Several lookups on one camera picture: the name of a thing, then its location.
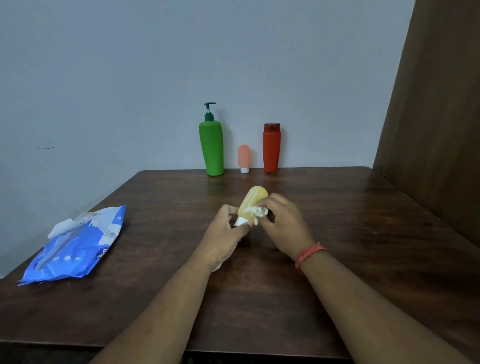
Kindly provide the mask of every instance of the person's right hand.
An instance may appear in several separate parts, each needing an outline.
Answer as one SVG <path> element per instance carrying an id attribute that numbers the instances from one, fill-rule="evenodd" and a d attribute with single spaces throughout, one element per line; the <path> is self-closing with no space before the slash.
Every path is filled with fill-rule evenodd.
<path id="1" fill-rule="evenodd" d="M 274 222 L 268 216 L 258 218 L 258 221 L 280 251 L 293 260 L 297 259 L 300 251 L 316 244 L 298 207 L 285 197 L 271 194 L 256 205 L 266 206 L 274 214 Z"/>

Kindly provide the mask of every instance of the person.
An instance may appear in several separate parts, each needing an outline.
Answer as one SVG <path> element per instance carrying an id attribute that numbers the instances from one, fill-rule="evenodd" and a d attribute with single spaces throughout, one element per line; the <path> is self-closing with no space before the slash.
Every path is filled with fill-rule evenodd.
<path id="1" fill-rule="evenodd" d="M 278 194 L 260 200 L 275 216 L 259 218 L 277 247 L 295 261 L 316 244 L 299 209 Z M 94 364 L 181 360 L 212 271 L 251 229 L 231 228 L 236 207 L 224 205 L 188 261 L 147 308 L 92 361 Z M 326 250 L 301 270 L 313 286 L 357 364 L 470 363 L 461 353 L 370 288 Z"/>

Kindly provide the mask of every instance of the person's left arm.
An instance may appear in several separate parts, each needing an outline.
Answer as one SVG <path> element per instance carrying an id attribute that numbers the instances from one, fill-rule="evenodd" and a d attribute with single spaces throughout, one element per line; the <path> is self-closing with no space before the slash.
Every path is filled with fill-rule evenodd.
<path id="1" fill-rule="evenodd" d="M 92 364 L 180 362 L 210 274 L 250 231 L 248 224 L 230 228 L 237 211 L 236 207 L 221 207 L 189 260 Z"/>

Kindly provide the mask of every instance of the small bottle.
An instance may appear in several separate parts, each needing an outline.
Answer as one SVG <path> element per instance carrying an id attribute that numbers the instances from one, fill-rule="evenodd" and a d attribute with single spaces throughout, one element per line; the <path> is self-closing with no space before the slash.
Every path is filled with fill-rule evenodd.
<path id="1" fill-rule="evenodd" d="M 267 123 L 264 126 L 264 169 L 267 173 L 276 172 L 278 169 L 278 158 L 280 157 L 280 141 L 282 133 L 280 124 L 276 122 Z"/>
<path id="2" fill-rule="evenodd" d="M 250 170 L 250 163 L 252 162 L 252 152 L 250 147 L 246 144 L 240 145 L 238 148 L 238 155 L 240 172 L 248 173 Z"/>
<path id="3" fill-rule="evenodd" d="M 262 198 L 268 196 L 268 192 L 261 186 L 254 186 L 248 191 L 247 195 L 243 199 L 237 213 L 238 219 L 235 222 L 235 226 L 240 226 L 241 224 L 249 221 L 255 222 L 255 215 L 252 214 L 251 208 Z"/>
<path id="4" fill-rule="evenodd" d="M 207 113 L 205 121 L 199 125 L 200 143 L 204 153 L 205 166 L 209 176 L 219 176 L 223 174 L 223 133 L 222 124 L 215 121 L 210 112 L 210 104 L 216 102 L 206 102 Z"/>

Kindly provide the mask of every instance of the brown tabletop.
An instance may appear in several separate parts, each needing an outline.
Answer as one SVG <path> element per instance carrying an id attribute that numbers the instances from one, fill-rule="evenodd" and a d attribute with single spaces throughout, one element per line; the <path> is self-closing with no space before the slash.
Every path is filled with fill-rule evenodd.
<path id="1" fill-rule="evenodd" d="M 94 208 L 127 205 L 89 276 L 17 287 L 26 262 L 0 281 L 0 341 L 106 345 L 187 260 L 220 206 L 238 206 L 254 185 L 295 202 L 333 256 L 480 362 L 480 249 L 365 167 L 139 172 Z M 260 227 L 212 274 L 187 349 L 348 357 L 305 277 Z"/>

